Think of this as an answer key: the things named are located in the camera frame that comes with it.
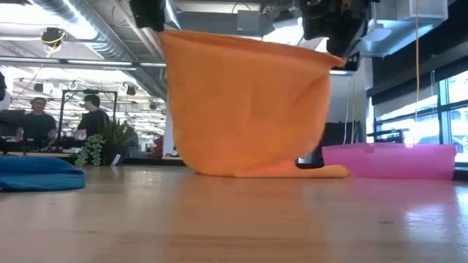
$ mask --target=window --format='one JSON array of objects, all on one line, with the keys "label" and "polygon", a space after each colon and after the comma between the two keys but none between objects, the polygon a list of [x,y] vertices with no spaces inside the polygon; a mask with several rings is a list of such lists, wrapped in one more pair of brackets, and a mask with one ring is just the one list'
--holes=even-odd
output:
[{"label": "window", "polygon": [[443,143],[456,146],[456,162],[468,165],[468,71],[439,81],[438,95],[418,102],[418,121],[415,122],[416,104],[408,104],[390,113],[378,116],[377,131],[407,129],[405,143]]}]

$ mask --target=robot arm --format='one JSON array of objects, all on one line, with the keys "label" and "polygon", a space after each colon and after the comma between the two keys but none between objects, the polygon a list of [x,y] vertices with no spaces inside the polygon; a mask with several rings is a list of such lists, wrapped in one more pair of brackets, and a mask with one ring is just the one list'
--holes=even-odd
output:
[{"label": "robot arm", "polygon": [[[167,0],[131,0],[139,28],[163,31]],[[345,70],[358,69],[361,38],[367,32],[370,3],[380,0],[300,0],[304,39],[327,37],[327,51],[348,59]]]}]

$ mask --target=potted plant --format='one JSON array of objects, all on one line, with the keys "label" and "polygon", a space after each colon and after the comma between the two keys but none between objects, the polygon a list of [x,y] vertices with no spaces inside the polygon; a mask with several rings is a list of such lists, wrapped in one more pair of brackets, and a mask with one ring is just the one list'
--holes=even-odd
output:
[{"label": "potted plant", "polygon": [[129,131],[125,123],[112,120],[99,128],[99,134],[105,141],[102,149],[104,165],[119,165],[128,150]]},{"label": "potted plant", "polygon": [[85,146],[81,149],[80,155],[75,161],[76,167],[83,167],[85,164],[91,162],[95,167],[102,163],[102,146],[105,140],[102,139],[101,134],[96,134],[88,138]]}]

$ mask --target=black t-shirt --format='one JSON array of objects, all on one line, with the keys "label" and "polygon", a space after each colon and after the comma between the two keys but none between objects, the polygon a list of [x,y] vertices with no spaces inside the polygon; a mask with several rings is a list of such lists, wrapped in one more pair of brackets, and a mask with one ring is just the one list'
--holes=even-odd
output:
[{"label": "black t-shirt", "polygon": [[48,114],[36,115],[29,113],[24,115],[21,123],[24,139],[41,139],[48,137],[51,130],[57,129],[56,120]]},{"label": "black t-shirt", "polygon": [[93,112],[83,114],[78,130],[86,129],[86,136],[90,137],[99,133],[100,126],[109,122],[109,115],[98,109]]}]

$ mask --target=man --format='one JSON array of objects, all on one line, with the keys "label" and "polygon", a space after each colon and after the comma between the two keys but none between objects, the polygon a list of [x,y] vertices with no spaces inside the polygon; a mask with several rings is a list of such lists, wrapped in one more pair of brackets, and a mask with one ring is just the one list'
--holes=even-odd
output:
[{"label": "man", "polygon": [[84,140],[99,133],[99,128],[109,123],[109,115],[99,108],[101,99],[97,95],[85,96],[85,108],[89,110],[81,118],[75,137]]},{"label": "man", "polygon": [[32,112],[26,114],[16,133],[16,140],[33,139],[35,141],[48,141],[49,147],[53,144],[57,135],[56,120],[44,113],[47,101],[44,98],[35,98],[32,101]]}]

